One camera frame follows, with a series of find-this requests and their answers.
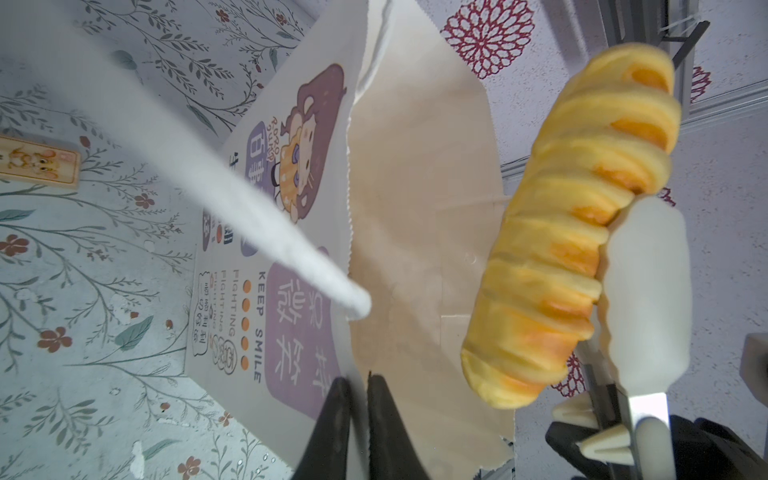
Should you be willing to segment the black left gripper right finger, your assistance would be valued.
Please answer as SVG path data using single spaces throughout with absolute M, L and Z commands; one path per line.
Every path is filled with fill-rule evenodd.
M 368 376 L 369 478 L 428 480 L 382 375 Z

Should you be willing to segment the white printed paper bag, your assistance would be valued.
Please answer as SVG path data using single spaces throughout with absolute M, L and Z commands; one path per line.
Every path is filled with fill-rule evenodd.
M 507 463 L 459 351 L 503 191 L 486 92 L 413 1 L 5 1 L 1 475 L 290 476 L 383 375 L 430 477 Z

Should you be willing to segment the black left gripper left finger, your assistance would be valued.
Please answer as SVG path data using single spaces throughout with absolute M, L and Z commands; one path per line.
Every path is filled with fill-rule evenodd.
M 351 424 L 351 387 L 337 377 L 331 384 L 305 452 L 292 480 L 344 480 Z

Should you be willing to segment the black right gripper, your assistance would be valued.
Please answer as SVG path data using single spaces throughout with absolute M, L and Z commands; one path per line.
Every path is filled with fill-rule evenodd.
M 631 478 L 765 479 L 767 462 L 732 429 L 678 415 L 670 426 L 667 392 L 688 369 L 692 335 L 682 214 L 656 196 L 636 198 L 610 226 L 599 277 L 599 343 L 628 430 Z M 609 479 L 609 466 L 587 459 L 576 445 L 596 432 L 554 422 L 545 440 L 579 479 Z

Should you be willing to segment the long yellow braided bread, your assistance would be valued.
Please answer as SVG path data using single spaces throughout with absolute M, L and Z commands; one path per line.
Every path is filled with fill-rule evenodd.
M 563 380 L 602 285 L 611 222 L 672 172 L 681 125 L 675 68 L 625 43 L 592 58 L 555 100 L 491 249 L 463 341 L 469 387 L 514 410 Z

